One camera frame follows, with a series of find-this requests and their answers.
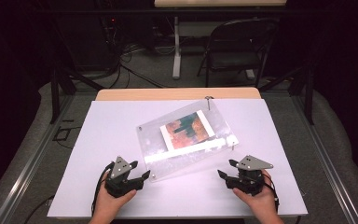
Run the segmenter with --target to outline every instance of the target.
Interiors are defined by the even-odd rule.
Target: haptic device
[[[253,196],[258,194],[261,189],[267,185],[264,182],[264,176],[261,170],[274,167],[272,164],[250,155],[243,158],[240,162],[229,160],[229,164],[238,168],[238,177],[228,176],[226,173],[217,170],[219,176],[226,180],[227,188],[237,188]]]
[[[141,177],[129,180],[128,177],[132,169],[135,169],[138,161],[127,163],[123,158],[118,156],[116,162],[111,162],[105,167],[100,179],[98,180],[97,188],[95,190],[94,201],[92,203],[91,211],[94,212],[94,206],[97,201],[98,192],[101,184],[105,181],[105,188],[107,192],[115,198],[121,197],[133,189],[139,190],[144,187],[144,181],[149,178],[150,171],[145,172]],[[102,180],[106,171],[109,171],[105,180]]]

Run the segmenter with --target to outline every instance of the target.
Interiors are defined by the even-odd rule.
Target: finger
[[[102,178],[102,182],[101,182],[101,186],[100,186],[100,190],[106,190],[106,188],[104,187],[105,186],[105,180],[107,178],[107,174],[109,173],[109,171],[106,171],[103,175],[103,178]]]
[[[264,176],[264,182],[271,185],[271,175],[266,170],[261,170],[261,174]]]
[[[243,202],[245,202],[247,204],[249,204],[249,202],[252,200],[252,196],[244,193],[240,189],[234,188],[232,191],[234,192],[235,195],[237,195],[238,198],[240,198]]]
[[[135,196],[135,194],[136,194],[136,189],[133,189],[117,199],[120,200],[121,204],[124,204],[129,202]]]

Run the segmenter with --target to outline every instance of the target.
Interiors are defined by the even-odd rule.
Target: wrist
[[[110,224],[115,219],[117,212],[96,212],[89,221],[89,224]]]
[[[260,220],[261,224],[283,224],[282,219],[278,215],[265,217]]]

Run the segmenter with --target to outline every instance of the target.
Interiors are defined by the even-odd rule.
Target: human hand
[[[269,173],[265,170],[262,170],[261,172],[264,175],[265,183],[271,186]],[[255,217],[262,224],[283,223],[276,212],[274,194],[268,187],[264,186],[261,192],[255,196],[248,195],[236,188],[233,189],[233,192],[243,202],[249,205],[249,207],[252,209],[252,212],[255,214]]]
[[[91,218],[89,224],[98,223],[110,223],[116,217],[120,208],[127,202],[129,202],[136,194],[136,190],[128,192],[127,194],[115,198],[110,195],[105,188],[105,179],[107,172],[103,176],[103,183],[101,184],[100,191],[98,192],[97,202],[95,204],[94,215]]]

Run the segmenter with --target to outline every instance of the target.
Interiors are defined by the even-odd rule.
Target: wooden table edge
[[[147,101],[147,100],[197,100],[206,96],[214,99],[261,99],[254,87],[241,88],[168,88],[168,89],[118,89],[101,90],[96,101]]]

